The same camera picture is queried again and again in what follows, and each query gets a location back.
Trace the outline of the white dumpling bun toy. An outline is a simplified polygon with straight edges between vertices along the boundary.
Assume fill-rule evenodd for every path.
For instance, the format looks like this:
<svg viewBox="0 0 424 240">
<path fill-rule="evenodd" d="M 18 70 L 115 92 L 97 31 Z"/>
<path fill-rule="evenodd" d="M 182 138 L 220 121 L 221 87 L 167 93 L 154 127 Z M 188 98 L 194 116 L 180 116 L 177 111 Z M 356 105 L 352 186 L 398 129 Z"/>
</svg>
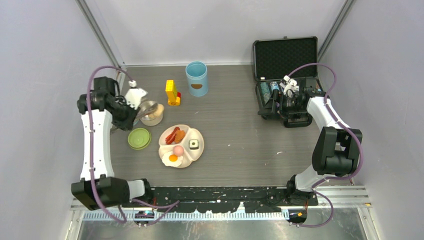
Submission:
<svg viewBox="0 0 424 240">
<path fill-rule="evenodd" d="M 154 115 L 155 118 L 159 118 L 163 115 L 163 112 L 165 110 L 165 107 L 162 104 L 158 104 L 156 111 L 152 113 L 152 115 Z"/>
</svg>

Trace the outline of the sushi roll toy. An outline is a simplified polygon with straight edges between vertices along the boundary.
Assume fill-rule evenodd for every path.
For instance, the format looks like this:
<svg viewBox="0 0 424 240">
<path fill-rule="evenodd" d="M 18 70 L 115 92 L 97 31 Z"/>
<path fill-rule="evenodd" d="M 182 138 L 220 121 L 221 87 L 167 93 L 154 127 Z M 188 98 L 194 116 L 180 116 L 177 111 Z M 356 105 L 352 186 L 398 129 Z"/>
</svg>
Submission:
<svg viewBox="0 0 424 240">
<path fill-rule="evenodd" d="M 189 149 L 190 150 L 198 150 L 199 149 L 199 141 L 197 139 L 189 140 Z"/>
</svg>

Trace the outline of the steel tongs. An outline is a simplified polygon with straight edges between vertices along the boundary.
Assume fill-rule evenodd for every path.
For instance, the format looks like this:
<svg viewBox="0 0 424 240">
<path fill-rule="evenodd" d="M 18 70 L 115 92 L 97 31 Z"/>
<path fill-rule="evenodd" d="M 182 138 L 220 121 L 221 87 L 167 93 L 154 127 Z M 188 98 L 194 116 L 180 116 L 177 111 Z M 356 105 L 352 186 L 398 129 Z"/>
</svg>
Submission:
<svg viewBox="0 0 424 240">
<path fill-rule="evenodd" d="M 141 119 L 144 116 L 154 113 L 157 109 L 158 103 L 156 101 L 145 101 L 141 105 L 140 110 L 138 111 L 135 118 Z"/>
</svg>

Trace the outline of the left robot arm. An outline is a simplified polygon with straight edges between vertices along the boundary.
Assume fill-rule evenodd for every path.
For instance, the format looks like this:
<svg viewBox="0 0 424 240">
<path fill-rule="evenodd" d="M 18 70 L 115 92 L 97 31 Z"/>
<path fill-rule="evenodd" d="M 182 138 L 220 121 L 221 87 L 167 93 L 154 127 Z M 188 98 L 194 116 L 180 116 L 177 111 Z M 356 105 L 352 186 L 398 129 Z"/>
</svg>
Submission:
<svg viewBox="0 0 424 240">
<path fill-rule="evenodd" d="M 154 199 L 147 179 L 125 180 L 115 177 L 113 171 L 111 129 L 131 131 L 148 94 L 132 86 L 121 95 L 118 86 L 116 80 L 106 76 L 93 78 L 89 92 L 77 100 L 84 130 L 84 160 L 79 181 L 71 184 L 71 193 L 89 210 L 127 205 L 132 199 L 148 207 Z"/>
</svg>

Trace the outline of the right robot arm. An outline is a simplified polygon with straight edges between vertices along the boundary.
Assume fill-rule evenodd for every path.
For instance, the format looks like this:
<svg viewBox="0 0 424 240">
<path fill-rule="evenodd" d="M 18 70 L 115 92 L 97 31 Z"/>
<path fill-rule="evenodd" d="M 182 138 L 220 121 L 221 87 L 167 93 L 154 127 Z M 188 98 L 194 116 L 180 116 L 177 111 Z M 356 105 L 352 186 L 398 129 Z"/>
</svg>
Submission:
<svg viewBox="0 0 424 240">
<path fill-rule="evenodd" d="M 340 119 L 326 92 L 312 87 L 282 92 L 259 85 L 255 93 L 258 115 L 263 119 L 280 119 L 287 128 L 307 127 L 315 121 L 320 130 L 311 165 L 290 178 L 283 195 L 267 196 L 269 204 L 305 204 L 316 196 L 319 185 L 329 180 L 351 179 L 360 170 L 364 160 L 363 134 Z"/>
</svg>

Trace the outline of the steel lunch box bowl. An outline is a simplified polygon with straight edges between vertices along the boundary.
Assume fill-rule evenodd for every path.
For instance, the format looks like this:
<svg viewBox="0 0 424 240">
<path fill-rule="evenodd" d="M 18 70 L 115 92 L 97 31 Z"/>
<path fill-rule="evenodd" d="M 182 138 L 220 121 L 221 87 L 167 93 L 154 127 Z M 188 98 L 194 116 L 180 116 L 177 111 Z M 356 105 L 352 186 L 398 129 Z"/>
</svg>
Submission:
<svg viewBox="0 0 424 240">
<path fill-rule="evenodd" d="M 164 105 L 154 100 L 146 100 L 142 102 L 139 107 L 140 109 L 136 118 L 144 125 L 152 127 L 158 125 L 162 121 L 165 110 Z"/>
</svg>

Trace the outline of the green round lid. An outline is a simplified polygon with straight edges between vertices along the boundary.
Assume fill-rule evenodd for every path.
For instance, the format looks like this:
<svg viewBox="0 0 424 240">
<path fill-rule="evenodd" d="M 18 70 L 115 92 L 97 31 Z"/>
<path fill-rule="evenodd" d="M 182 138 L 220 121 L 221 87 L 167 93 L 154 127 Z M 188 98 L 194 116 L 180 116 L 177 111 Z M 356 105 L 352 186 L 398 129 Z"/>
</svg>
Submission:
<svg viewBox="0 0 424 240">
<path fill-rule="evenodd" d="M 152 140 L 152 134 L 146 128 L 136 128 L 132 130 L 127 137 L 130 148 L 142 150 L 146 148 Z"/>
</svg>

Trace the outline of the black poker chip case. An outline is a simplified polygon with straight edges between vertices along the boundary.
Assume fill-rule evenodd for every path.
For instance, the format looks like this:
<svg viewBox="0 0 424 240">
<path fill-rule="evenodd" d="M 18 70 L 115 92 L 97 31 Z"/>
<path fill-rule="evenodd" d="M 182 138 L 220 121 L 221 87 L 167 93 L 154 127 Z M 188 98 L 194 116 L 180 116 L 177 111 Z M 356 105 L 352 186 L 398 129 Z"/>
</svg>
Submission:
<svg viewBox="0 0 424 240">
<path fill-rule="evenodd" d="M 252 45 L 252 53 L 256 98 L 258 100 L 258 90 L 260 90 L 267 101 L 273 90 L 271 82 L 280 83 L 284 76 L 296 68 L 317 62 L 318 38 L 309 36 L 256 40 Z M 278 110 L 280 99 L 283 96 L 283 89 L 280 85 L 279 89 Z"/>
</svg>

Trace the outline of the yellow red toy block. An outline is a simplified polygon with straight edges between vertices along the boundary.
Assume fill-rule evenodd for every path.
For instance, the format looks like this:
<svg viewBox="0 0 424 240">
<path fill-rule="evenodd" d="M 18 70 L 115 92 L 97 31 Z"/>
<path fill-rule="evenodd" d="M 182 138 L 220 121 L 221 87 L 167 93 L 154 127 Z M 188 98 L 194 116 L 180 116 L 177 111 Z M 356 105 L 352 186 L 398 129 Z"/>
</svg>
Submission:
<svg viewBox="0 0 424 240">
<path fill-rule="evenodd" d="M 178 92 L 173 79 L 168 79 L 166 81 L 165 93 L 167 95 L 167 104 L 169 106 L 179 106 L 181 104 L 181 93 Z"/>
</svg>

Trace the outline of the orange fried chicken piece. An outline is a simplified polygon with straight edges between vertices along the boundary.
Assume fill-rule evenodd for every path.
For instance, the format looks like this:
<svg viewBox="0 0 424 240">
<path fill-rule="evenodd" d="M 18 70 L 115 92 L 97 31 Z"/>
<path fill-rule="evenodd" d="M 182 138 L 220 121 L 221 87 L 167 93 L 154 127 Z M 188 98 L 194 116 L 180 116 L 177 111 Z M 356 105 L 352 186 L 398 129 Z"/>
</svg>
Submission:
<svg viewBox="0 0 424 240">
<path fill-rule="evenodd" d="M 179 144 L 184 137 L 186 136 L 186 132 L 184 130 L 177 130 L 175 133 L 174 143 Z"/>
</svg>

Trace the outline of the fried egg toy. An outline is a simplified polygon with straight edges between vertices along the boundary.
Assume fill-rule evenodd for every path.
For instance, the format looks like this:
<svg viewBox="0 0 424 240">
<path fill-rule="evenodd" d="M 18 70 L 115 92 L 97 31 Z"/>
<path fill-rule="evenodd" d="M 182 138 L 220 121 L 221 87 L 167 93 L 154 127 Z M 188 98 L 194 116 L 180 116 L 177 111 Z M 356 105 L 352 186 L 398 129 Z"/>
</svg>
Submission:
<svg viewBox="0 0 424 240">
<path fill-rule="evenodd" d="M 183 163 L 183 156 L 177 156 L 172 151 L 166 152 L 162 157 L 162 163 L 167 167 L 177 168 Z"/>
</svg>

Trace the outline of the pink egg toy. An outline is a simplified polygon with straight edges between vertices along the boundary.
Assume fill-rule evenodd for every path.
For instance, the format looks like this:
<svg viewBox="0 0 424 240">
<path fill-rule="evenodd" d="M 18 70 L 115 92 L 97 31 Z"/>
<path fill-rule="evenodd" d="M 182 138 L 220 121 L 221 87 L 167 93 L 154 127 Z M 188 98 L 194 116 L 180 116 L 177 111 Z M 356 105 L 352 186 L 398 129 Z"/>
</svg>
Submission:
<svg viewBox="0 0 424 240">
<path fill-rule="evenodd" d="M 176 145 L 176 146 L 173 147 L 172 152 L 177 157 L 180 157 L 180 156 L 182 156 L 184 154 L 185 149 L 182 146 L 180 146 L 180 145 Z"/>
</svg>

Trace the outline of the cream divided plate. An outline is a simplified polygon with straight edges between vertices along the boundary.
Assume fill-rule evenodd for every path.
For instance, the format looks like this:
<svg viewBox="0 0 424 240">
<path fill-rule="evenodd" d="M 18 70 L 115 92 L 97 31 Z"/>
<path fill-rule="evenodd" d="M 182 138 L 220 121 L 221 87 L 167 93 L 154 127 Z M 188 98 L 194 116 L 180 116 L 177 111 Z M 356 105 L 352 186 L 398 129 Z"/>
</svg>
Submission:
<svg viewBox="0 0 424 240">
<path fill-rule="evenodd" d="M 184 139 L 180 143 L 166 143 L 166 138 L 174 131 L 175 128 L 179 128 L 180 130 L 185 131 L 186 135 Z M 199 141 L 199 149 L 190 150 L 189 149 L 189 140 L 198 140 Z M 204 152 L 205 141 L 201 132 L 193 127 L 190 127 L 185 124 L 177 124 L 167 128 L 159 137 L 158 140 L 158 155 L 162 160 L 162 156 L 169 151 L 173 151 L 175 146 L 182 146 L 184 148 L 183 162 L 179 167 L 176 168 L 186 168 L 192 162 L 197 161 Z"/>
</svg>

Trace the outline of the light blue cylindrical canister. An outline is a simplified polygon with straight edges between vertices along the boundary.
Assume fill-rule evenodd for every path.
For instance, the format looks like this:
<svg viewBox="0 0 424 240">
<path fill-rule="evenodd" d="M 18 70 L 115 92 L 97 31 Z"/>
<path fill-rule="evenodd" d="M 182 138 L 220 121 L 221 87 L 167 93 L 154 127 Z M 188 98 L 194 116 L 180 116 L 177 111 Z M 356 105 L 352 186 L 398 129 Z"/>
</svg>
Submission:
<svg viewBox="0 0 424 240">
<path fill-rule="evenodd" d="M 185 67 L 187 77 L 188 91 L 194 97 L 202 97 L 207 94 L 208 87 L 208 68 L 201 61 L 190 62 Z"/>
</svg>

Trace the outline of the aluminium front rail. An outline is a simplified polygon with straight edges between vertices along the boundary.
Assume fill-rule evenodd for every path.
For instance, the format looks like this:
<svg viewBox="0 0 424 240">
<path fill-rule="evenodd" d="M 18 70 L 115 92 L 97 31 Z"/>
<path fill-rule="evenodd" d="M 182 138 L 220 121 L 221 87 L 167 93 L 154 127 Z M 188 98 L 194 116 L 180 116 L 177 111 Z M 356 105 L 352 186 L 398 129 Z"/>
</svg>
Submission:
<svg viewBox="0 0 424 240">
<path fill-rule="evenodd" d="M 129 221 L 286 220 L 304 222 L 314 210 L 370 208 L 364 186 L 322 186 L 312 196 L 289 197 L 282 186 L 153 187 L 138 202 L 122 204 Z"/>
</svg>

